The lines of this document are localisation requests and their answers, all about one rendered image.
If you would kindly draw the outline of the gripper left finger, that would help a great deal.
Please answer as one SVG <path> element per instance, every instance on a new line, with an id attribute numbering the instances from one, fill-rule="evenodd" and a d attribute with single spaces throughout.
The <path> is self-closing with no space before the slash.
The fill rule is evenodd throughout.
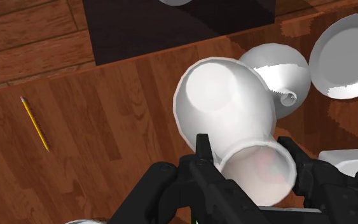
<path id="1" fill-rule="evenodd" d="M 195 154 L 181 157 L 178 166 L 151 165 L 107 224 L 169 224 L 182 207 L 198 224 L 271 224 L 214 166 L 207 134 L 197 134 Z"/>

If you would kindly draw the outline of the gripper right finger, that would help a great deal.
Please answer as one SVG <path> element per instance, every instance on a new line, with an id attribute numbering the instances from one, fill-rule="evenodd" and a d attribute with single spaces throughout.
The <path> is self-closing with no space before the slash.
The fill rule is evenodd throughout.
<path id="1" fill-rule="evenodd" d="M 351 177 L 329 162 L 310 158 L 290 137 L 277 141 L 296 163 L 293 192 L 304 197 L 304 207 L 319 209 L 330 224 L 358 224 L 358 172 Z"/>

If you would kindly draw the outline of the white wide-necked vase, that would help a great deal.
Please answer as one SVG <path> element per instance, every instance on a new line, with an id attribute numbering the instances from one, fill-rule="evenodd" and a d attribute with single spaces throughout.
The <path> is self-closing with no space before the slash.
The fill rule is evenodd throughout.
<path id="1" fill-rule="evenodd" d="M 197 134 L 208 135 L 215 167 L 256 205 L 274 206 L 292 190 L 296 166 L 273 138 L 272 95 L 253 69 L 224 57 L 199 60 L 177 85 L 173 113 L 191 149 Z"/>

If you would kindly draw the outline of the white box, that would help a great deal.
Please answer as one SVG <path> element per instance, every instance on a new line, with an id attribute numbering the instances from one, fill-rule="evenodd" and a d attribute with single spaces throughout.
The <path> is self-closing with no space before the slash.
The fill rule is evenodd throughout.
<path id="1" fill-rule="evenodd" d="M 318 159 L 329 162 L 340 172 L 351 177 L 358 172 L 358 149 L 322 151 Z"/>

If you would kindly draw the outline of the white round object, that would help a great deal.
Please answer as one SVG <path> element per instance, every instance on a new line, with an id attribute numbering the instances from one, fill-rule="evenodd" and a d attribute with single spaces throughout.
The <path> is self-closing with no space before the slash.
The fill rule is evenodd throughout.
<path id="1" fill-rule="evenodd" d="M 96 219 L 80 219 L 80 220 L 72 220 L 68 221 L 64 224 L 107 224 L 107 221 L 96 220 Z"/>

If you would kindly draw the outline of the white bowl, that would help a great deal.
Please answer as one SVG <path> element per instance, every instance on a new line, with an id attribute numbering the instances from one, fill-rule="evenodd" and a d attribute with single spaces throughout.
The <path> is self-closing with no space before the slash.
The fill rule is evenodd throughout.
<path id="1" fill-rule="evenodd" d="M 358 13 L 328 27 L 309 58 L 314 87 L 332 99 L 358 97 Z"/>

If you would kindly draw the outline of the yellow pencil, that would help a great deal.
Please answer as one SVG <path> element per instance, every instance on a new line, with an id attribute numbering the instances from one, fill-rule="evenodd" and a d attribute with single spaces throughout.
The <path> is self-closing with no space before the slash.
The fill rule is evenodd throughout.
<path id="1" fill-rule="evenodd" d="M 41 128 L 40 128 L 40 126 L 39 126 L 39 124 L 38 124 L 33 112 L 30 109 L 30 106 L 29 106 L 29 103 L 27 102 L 27 99 L 24 96 L 21 96 L 20 100 L 22 101 L 22 104 L 24 105 L 24 108 L 25 108 L 27 114 L 29 115 L 29 118 L 31 119 L 31 122 L 32 122 L 36 132 L 38 133 L 38 136 L 39 136 L 43 146 L 45 147 L 46 151 L 51 152 L 50 147 L 49 147 L 49 145 L 47 143 L 47 140 L 45 138 L 45 135 L 41 131 Z"/>

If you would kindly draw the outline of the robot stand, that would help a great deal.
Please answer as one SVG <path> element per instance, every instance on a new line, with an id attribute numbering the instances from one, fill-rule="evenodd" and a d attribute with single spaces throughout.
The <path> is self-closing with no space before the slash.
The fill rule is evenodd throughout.
<path id="1" fill-rule="evenodd" d="M 97 65 L 269 25 L 276 0 L 83 0 Z"/>

